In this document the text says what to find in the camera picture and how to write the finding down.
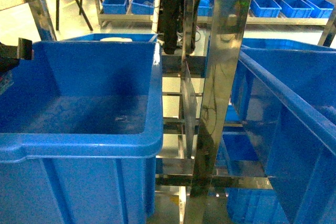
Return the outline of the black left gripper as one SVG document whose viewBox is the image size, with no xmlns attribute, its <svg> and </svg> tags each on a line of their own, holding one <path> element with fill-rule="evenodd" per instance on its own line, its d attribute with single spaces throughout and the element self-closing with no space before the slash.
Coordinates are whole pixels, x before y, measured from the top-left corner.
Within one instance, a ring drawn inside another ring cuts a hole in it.
<svg viewBox="0 0 336 224">
<path fill-rule="evenodd" d="M 17 46 L 1 43 L 1 94 L 3 94 L 14 82 L 12 69 L 19 66 L 21 60 L 33 60 L 33 42 L 19 38 Z"/>
</svg>

